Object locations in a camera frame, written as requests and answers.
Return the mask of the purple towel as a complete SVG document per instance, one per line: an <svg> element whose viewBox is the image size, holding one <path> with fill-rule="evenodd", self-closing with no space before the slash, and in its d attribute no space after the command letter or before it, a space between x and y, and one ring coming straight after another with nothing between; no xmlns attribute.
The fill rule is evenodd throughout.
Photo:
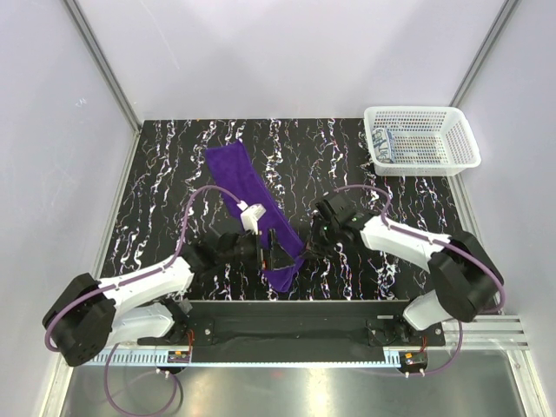
<svg viewBox="0 0 556 417"><path fill-rule="evenodd" d="M248 231L260 232L264 248L268 247L268 231L273 229L277 242L294 259L294 265L264 274L275 291L288 291L303 263L303 243L255 171L244 145L234 142L209 148L205 162L215 184L233 194L223 197L228 212Z"/></svg>

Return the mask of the blue white patterned towel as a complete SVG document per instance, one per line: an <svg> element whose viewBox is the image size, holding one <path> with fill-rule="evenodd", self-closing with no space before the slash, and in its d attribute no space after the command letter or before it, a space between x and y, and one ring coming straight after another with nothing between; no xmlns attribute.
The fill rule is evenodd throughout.
<svg viewBox="0 0 556 417"><path fill-rule="evenodd" d="M377 128L371 134L374 155L379 162L394 163L394 136L385 128Z"/></svg>

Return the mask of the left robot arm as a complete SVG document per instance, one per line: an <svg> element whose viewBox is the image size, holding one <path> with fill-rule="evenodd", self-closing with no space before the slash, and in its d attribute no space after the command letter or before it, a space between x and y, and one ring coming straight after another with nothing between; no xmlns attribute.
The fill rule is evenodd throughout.
<svg viewBox="0 0 556 417"><path fill-rule="evenodd" d="M169 299L219 268L242 264L262 272L294 266L293 251L275 230L215 232L147 268L110 278L73 278L43 317L47 349L71 367L125 342L177 345L190 336L188 308Z"/></svg>

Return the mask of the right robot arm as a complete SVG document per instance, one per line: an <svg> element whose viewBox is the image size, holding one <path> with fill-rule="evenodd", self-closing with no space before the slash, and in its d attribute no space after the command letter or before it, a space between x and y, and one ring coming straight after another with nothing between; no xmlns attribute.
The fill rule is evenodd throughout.
<svg viewBox="0 0 556 417"><path fill-rule="evenodd" d="M499 270L475 235L425 232L378 215L360 212L339 193L316 204L306 256L324 257L337 244L355 244L393 255L429 274L433 289L416 297L394 323L399 341L414 344L441 321L472 321L495 295L505 300Z"/></svg>

